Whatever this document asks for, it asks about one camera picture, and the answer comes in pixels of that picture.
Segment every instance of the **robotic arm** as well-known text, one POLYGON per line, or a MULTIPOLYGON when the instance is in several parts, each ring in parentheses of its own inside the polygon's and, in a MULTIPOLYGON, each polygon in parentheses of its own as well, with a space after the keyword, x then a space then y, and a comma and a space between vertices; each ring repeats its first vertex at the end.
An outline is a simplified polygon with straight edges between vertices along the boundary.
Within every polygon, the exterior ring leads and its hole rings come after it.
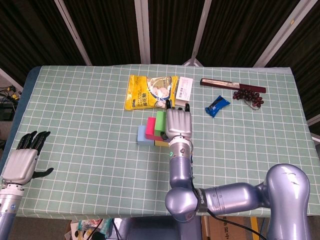
POLYGON ((190 107, 173 109, 166 103, 165 134, 170 141, 170 185, 165 206, 179 222, 189 222, 196 213, 213 216, 270 208, 268 240, 310 240, 307 207, 310 183, 307 175, 290 164, 269 169, 257 186, 239 182, 206 189, 194 188, 193 145, 190 107))
POLYGON ((0 240, 9 237, 11 226, 24 195, 23 185, 31 179, 49 175, 54 169, 36 172, 36 164, 40 151, 49 136, 49 131, 36 131, 23 136, 7 162, 3 173, 0 190, 0 240))

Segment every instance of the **blue block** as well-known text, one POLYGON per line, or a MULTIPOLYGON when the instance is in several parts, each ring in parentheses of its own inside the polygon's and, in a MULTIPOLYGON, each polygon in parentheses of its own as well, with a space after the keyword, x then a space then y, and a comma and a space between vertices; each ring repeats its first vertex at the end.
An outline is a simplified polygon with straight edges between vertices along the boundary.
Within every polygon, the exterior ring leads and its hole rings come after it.
POLYGON ((138 137, 137 137, 137 142, 139 145, 149 145, 149 146, 154 146, 155 141, 146 139, 146 126, 140 125, 138 127, 138 137))

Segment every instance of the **red block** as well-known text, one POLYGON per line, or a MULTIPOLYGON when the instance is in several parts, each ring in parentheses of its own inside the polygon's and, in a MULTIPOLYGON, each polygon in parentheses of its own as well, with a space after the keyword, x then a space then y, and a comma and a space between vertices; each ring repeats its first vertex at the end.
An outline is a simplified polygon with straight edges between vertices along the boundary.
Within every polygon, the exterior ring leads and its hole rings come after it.
POLYGON ((155 136, 156 118, 148 117, 145 129, 145 138, 150 140, 164 141, 161 136, 155 136))

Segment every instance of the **small white box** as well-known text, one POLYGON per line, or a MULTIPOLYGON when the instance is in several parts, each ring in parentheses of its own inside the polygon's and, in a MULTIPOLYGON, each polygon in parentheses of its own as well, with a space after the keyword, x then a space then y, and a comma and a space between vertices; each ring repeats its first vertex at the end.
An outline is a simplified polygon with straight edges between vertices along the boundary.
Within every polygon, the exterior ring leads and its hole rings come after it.
POLYGON ((175 95, 175 104, 179 106, 186 105, 190 100, 192 78, 181 76, 179 79, 178 88, 175 95))

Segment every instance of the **grid pattern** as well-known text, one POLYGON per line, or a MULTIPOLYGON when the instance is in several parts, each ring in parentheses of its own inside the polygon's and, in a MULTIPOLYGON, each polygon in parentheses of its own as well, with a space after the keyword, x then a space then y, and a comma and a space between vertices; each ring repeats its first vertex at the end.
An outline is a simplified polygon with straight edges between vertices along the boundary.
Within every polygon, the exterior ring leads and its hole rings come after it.
MULTIPOLYGON (((12 145, 29 132, 51 131, 38 171, 54 168, 25 186, 18 215, 86 219, 167 215, 169 149, 137 145, 138 126, 159 109, 126 111, 129 75, 194 79, 191 92, 195 187, 261 183, 277 163, 309 177, 308 213, 320 214, 320 166, 292 74, 174 65, 43 66, 12 145), (200 86, 214 78, 266 87, 253 111, 233 91, 200 86), (219 95, 231 104, 210 117, 219 95)), ((238 213, 268 216, 268 209, 238 213)))

